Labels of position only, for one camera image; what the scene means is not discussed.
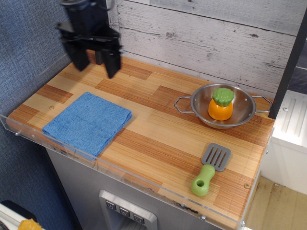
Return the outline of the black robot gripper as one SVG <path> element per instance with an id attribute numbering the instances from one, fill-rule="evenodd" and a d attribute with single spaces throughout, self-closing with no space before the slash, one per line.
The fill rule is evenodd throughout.
<path id="1" fill-rule="evenodd" d="M 89 65 L 87 50 L 102 51 L 107 75 L 111 79 L 121 69 L 120 34 L 110 28 L 106 4 L 102 0 L 61 0 L 67 22 L 56 24 L 61 42 L 79 71 Z"/>

